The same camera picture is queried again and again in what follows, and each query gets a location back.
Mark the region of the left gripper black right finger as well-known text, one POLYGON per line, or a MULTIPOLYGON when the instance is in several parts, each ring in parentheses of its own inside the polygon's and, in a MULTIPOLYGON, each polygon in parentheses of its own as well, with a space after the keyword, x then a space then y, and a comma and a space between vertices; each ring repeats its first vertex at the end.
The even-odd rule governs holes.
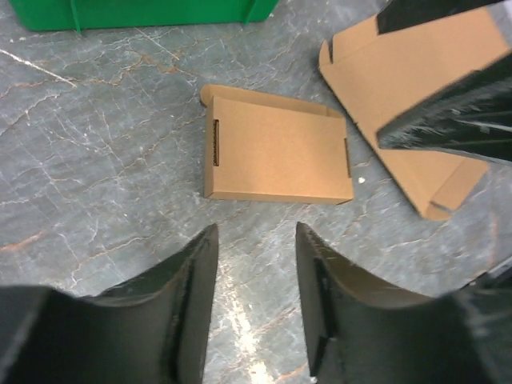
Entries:
POLYGON ((352 263, 304 223, 295 253, 317 382, 510 382, 510 261, 432 298, 352 263))

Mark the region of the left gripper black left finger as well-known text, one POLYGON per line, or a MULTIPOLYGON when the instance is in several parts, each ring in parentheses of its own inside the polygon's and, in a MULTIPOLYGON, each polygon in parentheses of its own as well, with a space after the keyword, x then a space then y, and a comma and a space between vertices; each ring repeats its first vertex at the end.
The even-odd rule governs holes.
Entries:
POLYGON ((1 288, 4 383, 200 383, 218 228, 96 296, 1 288))

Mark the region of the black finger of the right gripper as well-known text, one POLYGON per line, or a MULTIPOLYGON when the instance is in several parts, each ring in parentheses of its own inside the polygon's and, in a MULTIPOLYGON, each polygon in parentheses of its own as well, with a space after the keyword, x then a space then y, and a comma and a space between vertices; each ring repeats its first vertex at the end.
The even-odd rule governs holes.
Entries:
POLYGON ((483 8, 491 11, 491 17, 506 35, 511 35, 511 1, 487 0, 395 0, 388 1, 377 14, 379 34, 404 30, 441 18, 483 8))
POLYGON ((511 55, 475 70, 377 132, 378 146, 511 163, 511 55))

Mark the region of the small brown cardboard box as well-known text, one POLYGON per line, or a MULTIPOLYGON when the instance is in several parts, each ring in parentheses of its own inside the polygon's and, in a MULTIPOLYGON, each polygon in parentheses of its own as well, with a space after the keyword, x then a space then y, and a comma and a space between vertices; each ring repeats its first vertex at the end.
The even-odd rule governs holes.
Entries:
POLYGON ((346 120, 322 104, 205 85, 204 196, 340 205, 354 197, 346 120))

